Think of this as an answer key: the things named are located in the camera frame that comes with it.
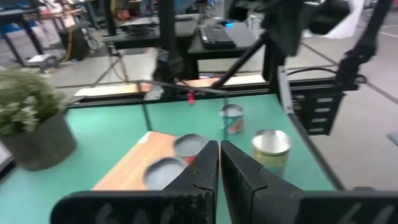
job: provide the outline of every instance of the red clip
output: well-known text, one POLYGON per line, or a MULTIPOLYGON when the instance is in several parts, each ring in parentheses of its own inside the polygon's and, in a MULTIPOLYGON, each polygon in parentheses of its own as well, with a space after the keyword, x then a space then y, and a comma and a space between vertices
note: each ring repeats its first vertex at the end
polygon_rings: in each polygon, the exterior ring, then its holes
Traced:
POLYGON ((193 91, 192 90, 190 90, 189 93, 188 93, 188 102, 191 105, 195 103, 195 98, 193 97, 193 91))

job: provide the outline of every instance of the gray plant pot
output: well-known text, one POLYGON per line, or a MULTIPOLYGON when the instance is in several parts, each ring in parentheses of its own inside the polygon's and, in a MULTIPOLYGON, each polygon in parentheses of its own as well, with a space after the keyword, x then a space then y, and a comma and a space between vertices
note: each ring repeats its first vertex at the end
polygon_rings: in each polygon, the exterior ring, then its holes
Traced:
POLYGON ((76 148, 76 140, 62 113, 49 118, 32 132, 0 136, 0 141, 27 170, 52 167, 76 148))

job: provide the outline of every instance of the green plant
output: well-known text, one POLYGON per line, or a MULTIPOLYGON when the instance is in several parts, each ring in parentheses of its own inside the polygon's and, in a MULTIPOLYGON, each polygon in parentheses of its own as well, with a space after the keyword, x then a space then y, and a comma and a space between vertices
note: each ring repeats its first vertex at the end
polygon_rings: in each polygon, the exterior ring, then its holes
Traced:
POLYGON ((0 135, 33 131, 63 110, 63 95, 45 78, 20 70, 0 71, 0 135))

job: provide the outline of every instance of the can lid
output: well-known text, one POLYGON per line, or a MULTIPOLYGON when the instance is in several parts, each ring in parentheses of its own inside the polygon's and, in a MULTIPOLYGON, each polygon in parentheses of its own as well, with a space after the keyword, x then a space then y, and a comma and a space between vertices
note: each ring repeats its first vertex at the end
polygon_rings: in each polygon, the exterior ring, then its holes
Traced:
POLYGON ((237 104, 227 104, 222 107, 220 116, 236 117, 242 116, 243 108, 237 104))
POLYGON ((290 148, 289 137, 279 130, 260 130, 254 135, 252 143, 257 150, 273 156, 286 153, 290 148))
POLYGON ((186 163, 175 157, 163 157, 147 166, 144 185, 148 190, 162 190, 185 169, 186 163))
POLYGON ((195 156, 207 144, 207 140, 198 134, 186 134, 174 141, 174 152, 178 156, 195 156))

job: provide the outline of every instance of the keyboard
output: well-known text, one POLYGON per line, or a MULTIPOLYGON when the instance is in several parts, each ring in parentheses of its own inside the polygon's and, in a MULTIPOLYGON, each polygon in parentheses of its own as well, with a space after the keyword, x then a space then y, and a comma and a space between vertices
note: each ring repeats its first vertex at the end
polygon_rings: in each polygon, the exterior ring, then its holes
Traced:
POLYGON ((222 25, 200 27, 201 41, 204 49, 233 49, 235 42, 228 36, 222 25))

